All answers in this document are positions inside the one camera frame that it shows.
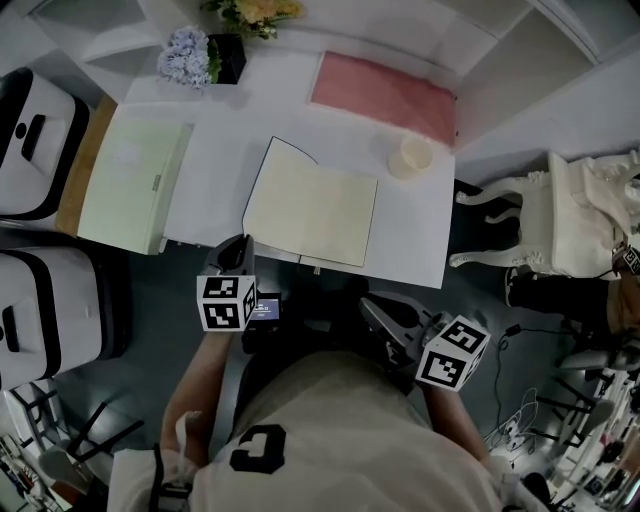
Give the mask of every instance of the hydrangea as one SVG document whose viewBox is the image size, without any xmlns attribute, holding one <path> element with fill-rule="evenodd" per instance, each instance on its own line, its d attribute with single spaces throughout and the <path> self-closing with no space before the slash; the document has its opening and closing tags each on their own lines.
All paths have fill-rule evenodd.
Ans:
<svg viewBox="0 0 640 512">
<path fill-rule="evenodd" d="M 176 30 L 169 47 L 158 57 L 158 72 L 173 82 L 203 89 L 211 85 L 209 74 L 209 38 L 195 27 Z"/>
</svg>

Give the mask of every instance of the white t-shirt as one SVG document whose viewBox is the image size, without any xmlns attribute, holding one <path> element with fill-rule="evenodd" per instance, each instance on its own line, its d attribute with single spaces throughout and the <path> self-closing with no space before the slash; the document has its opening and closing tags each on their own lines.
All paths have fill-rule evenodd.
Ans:
<svg viewBox="0 0 640 512">
<path fill-rule="evenodd" d="M 179 458 L 162 453 L 165 483 L 180 478 Z M 117 453 L 108 510 L 148 510 L 155 469 L 153 452 Z M 249 403 L 211 464 L 187 461 L 182 471 L 193 483 L 192 512 L 501 511 L 513 494 L 431 431 L 378 367 L 338 352 L 283 372 Z"/>
</svg>

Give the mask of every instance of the white table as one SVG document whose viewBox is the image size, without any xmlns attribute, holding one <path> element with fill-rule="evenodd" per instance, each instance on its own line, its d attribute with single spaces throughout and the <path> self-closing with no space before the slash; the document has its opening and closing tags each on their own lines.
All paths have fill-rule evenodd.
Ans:
<svg viewBox="0 0 640 512">
<path fill-rule="evenodd" d="M 258 254 L 305 265 L 440 288 L 444 274 L 455 160 L 433 142 L 431 169 L 401 182 L 386 160 L 406 132 L 309 105 L 320 54 L 255 50 L 240 84 L 204 94 L 157 79 L 150 61 L 116 116 L 182 119 L 195 124 L 173 194 L 165 236 L 216 246 L 242 232 L 242 216 L 272 136 L 321 165 L 379 180 L 364 267 L 260 246 Z"/>
</svg>

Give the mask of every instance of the black pants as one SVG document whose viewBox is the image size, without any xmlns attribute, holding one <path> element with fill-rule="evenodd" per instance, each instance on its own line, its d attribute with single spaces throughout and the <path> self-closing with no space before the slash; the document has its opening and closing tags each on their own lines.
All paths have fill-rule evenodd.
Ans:
<svg viewBox="0 0 640 512">
<path fill-rule="evenodd" d="M 608 281 L 572 277 L 516 278 L 509 294 L 512 306 L 558 313 L 600 334 L 609 334 Z"/>
</svg>

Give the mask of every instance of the shoe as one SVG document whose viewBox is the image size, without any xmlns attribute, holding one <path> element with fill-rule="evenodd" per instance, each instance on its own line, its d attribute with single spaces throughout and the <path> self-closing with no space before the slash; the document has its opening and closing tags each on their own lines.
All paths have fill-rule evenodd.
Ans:
<svg viewBox="0 0 640 512">
<path fill-rule="evenodd" d="M 510 267 L 504 273 L 504 301 L 507 306 L 511 307 L 511 302 L 509 302 L 509 295 L 511 294 L 511 288 L 513 287 L 513 282 L 518 277 L 518 271 L 515 267 Z"/>
</svg>

